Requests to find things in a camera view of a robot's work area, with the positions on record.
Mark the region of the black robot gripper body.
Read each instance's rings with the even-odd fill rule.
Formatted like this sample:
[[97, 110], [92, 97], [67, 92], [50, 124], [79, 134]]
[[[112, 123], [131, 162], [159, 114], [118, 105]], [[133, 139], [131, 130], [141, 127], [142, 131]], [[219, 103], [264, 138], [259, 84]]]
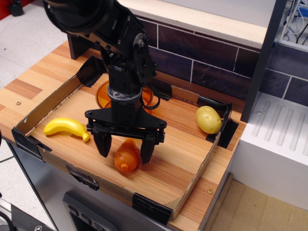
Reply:
[[165, 139], [166, 121], [144, 110], [141, 95], [131, 100], [112, 98], [110, 108], [88, 110], [85, 117], [96, 144], [110, 143], [113, 135], [153, 140], [154, 144]]

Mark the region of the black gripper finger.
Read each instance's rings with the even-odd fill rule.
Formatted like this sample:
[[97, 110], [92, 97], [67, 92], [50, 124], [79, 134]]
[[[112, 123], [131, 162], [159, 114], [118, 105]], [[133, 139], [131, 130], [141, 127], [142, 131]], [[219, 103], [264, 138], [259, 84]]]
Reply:
[[143, 164], [150, 162], [155, 147], [155, 140], [144, 140], [141, 144], [141, 159]]
[[107, 157], [111, 148], [112, 137], [106, 133], [94, 133], [95, 144], [101, 156]]

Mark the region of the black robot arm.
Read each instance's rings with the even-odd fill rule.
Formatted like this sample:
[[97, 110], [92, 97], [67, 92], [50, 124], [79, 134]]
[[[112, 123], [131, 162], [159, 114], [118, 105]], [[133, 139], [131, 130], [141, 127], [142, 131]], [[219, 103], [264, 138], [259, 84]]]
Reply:
[[100, 48], [111, 107], [85, 113], [99, 153], [108, 156], [114, 135], [135, 138], [142, 141], [142, 162], [148, 163], [154, 147], [164, 141], [167, 123], [150, 115], [142, 99], [157, 67], [142, 24], [116, 0], [46, 0], [43, 5], [62, 32]]

